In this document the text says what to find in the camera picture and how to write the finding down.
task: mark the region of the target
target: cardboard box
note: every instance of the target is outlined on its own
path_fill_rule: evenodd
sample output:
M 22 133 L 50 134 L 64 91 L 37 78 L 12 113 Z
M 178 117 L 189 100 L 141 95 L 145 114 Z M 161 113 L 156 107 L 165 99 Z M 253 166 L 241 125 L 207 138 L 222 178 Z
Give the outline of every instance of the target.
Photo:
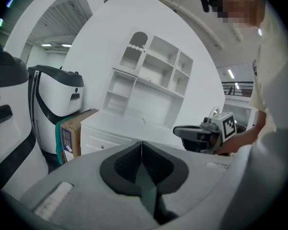
M 60 135 L 61 143 L 64 151 L 64 161 L 70 161 L 73 158 L 81 156 L 80 148 L 80 133 L 81 133 L 81 121 L 88 118 L 90 115 L 98 112 L 96 109 L 87 110 L 79 115 L 61 123 Z

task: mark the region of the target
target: railing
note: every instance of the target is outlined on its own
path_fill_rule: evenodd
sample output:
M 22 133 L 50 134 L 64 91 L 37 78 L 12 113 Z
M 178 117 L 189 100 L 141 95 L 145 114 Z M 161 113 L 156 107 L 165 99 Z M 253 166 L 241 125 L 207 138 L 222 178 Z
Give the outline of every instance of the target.
M 254 82 L 222 82 L 225 95 L 250 97 Z

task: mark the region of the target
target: white robot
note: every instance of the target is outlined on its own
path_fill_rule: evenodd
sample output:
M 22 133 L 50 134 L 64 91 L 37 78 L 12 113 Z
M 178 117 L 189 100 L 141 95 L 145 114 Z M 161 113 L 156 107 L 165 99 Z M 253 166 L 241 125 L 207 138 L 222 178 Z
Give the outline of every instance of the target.
M 48 174 L 30 122 L 26 65 L 0 51 L 0 190 L 19 200 Z
M 37 140 L 46 159 L 57 160 L 55 125 L 80 113 L 82 76 L 50 66 L 28 68 L 29 109 Z

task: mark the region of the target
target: white curved wall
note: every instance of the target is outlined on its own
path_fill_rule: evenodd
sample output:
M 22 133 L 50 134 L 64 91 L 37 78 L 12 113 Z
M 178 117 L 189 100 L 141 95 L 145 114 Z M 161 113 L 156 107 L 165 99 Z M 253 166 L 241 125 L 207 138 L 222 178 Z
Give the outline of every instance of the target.
M 199 124 L 214 106 L 223 107 L 216 67 L 183 19 L 158 0 L 109 0 L 81 29 L 63 64 L 64 70 L 78 71 L 84 79 L 83 110 L 102 108 L 117 49 L 134 26 L 167 40 L 194 60 L 175 125 Z
M 44 12 L 54 3 L 55 0 L 33 0 L 25 9 L 14 26 L 4 50 L 13 57 L 20 58 L 24 45 Z

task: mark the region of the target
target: white shelf unit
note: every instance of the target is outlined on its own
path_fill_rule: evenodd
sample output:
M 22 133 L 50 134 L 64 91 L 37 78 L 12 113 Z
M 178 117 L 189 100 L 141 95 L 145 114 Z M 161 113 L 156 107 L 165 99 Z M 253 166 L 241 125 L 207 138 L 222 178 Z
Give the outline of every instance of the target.
M 114 63 L 103 109 L 141 124 L 171 129 L 184 100 L 193 60 L 165 40 L 138 31 L 132 31 L 136 33 L 121 49 L 119 64 L 124 67 Z
M 141 67 L 139 77 L 164 88 L 169 86 L 174 67 L 150 54 L 147 54 Z
M 187 76 L 190 76 L 192 70 L 193 60 L 183 52 L 180 52 L 179 58 L 176 64 L 176 69 L 182 71 Z
M 179 50 L 172 44 L 154 36 L 148 54 L 175 66 Z
M 124 115 L 136 78 L 114 70 L 106 93 L 103 110 Z
M 183 98 L 166 88 L 147 83 L 137 79 L 125 115 L 138 118 L 144 124 L 171 129 Z
M 189 76 L 184 72 L 175 69 L 174 76 L 169 85 L 169 89 L 184 96 L 189 82 Z

